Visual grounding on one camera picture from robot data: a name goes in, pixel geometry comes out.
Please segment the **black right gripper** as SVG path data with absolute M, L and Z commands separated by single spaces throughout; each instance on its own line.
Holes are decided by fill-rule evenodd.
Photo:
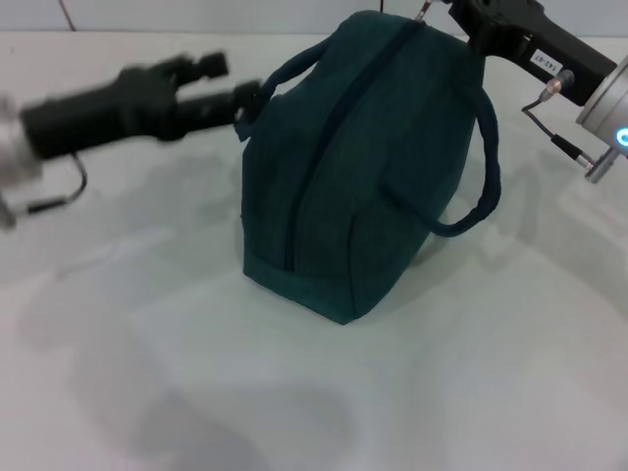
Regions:
M 617 64 L 552 22 L 537 0 L 446 0 L 477 53 L 505 59 L 542 82 L 573 74 L 560 94 L 584 106 Z

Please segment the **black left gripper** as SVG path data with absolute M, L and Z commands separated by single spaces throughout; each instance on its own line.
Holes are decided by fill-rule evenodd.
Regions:
M 43 160 L 130 137 L 161 137 L 173 112 L 174 130 L 180 135 L 232 126 L 256 106 L 260 80 L 178 104 L 176 99 L 179 86 L 228 74 L 223 52 L 199 59 L 181 56 L 152 67 L 127 68 L 102 86 L 27 105 L 20 119 L 28 142 Z

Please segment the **dark teal insulated lunch bag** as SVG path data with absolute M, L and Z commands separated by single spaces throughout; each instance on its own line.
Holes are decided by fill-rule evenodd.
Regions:
M 484 72 L 457 38 L 361 11 L 272 73 L 236 125 L 245 276 L 345 325 L 428 236 L 487 219 L 501 180 Z

